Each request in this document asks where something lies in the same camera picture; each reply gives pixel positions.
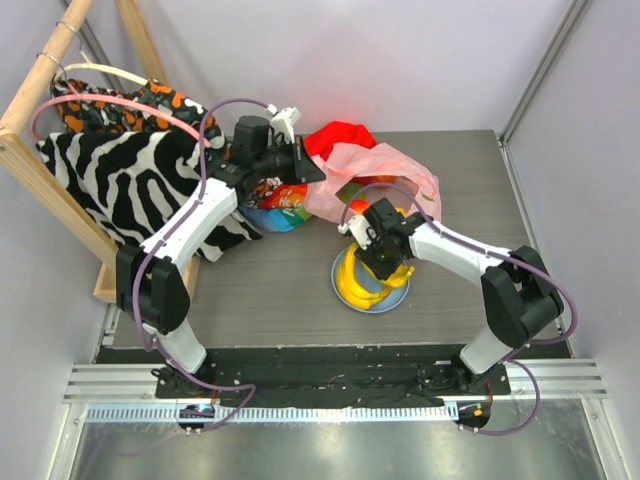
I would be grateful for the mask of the pink plastic bag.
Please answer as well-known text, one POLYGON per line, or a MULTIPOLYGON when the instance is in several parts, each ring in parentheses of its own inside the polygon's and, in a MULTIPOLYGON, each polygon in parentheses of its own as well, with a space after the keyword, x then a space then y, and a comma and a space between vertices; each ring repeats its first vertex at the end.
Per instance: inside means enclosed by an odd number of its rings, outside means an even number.
POLYGON ((427 214, 437 221, 442 218, 439 179, 426 166, 386 143, 371 149, 338 143, 326 160, 316 155, 313 161, 326 176, 324 181, 308 185, 304 208, 314 216, 339 223, 347 200, 338 193, 345 185, 356 178, 382 182, 392 177, 396 185, 411 192, 427 214))

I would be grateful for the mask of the yellow fake banana bunch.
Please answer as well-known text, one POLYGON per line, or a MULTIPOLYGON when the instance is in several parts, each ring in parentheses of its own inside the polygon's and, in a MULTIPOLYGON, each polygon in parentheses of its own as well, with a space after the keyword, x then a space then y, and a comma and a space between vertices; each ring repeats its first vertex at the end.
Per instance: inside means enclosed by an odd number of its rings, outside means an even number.
POLYGON ((379 292, 366 290, 358 281, 356 276, 358 249, 357 243, 352 243, 344 255, 344 259, 338 264, 336 271, 336 287, 340 296, 346 303, 360 310, 369 310, 379 304, 389 295, 390 290, 384 288, 379 292))

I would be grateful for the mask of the orange fake pumpkin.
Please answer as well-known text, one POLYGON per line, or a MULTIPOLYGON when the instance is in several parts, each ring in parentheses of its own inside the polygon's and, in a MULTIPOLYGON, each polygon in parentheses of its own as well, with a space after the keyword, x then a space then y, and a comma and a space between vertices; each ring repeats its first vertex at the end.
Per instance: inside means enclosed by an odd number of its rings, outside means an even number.
POLYGON ((398 177, 394 175, 375 175, 371 177, 370 184, 377 189, 388 188, 398 181, 398 177))

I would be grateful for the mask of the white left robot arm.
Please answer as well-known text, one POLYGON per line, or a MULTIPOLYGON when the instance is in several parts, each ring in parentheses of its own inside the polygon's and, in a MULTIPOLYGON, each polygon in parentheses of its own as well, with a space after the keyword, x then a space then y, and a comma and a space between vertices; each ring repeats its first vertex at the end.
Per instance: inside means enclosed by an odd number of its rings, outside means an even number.
POLYGON ((271 119, 243 116, 236 123, 226 159, 215 160, 185 204, 139 246, 125 245, 116 256, 116 303, 145 340, 181 371, 179 388, 190 398, 205 397, 214 368, 187 315, 190 296, 182 274, 213 230, 247 202, 266 179, 286 184, 325 180, 294 125, 300 117, 285 108, 271 119))

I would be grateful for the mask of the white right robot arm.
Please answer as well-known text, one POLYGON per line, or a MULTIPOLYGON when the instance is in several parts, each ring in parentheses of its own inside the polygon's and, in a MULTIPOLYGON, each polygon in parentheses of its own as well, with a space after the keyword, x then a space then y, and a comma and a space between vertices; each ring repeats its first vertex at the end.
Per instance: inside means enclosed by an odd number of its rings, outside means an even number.
POLYGON ((497 248, 462 236, 422 211, 405 216, 382 199, 339 225, 351 236, 356 257, 379 280, 388 280, 408 260, 438 265, 478 287, 486 326, 454 357, 451 380, 472 395, 487 372, 522 349, 564 311, 559 285, 537 250, 497 248))

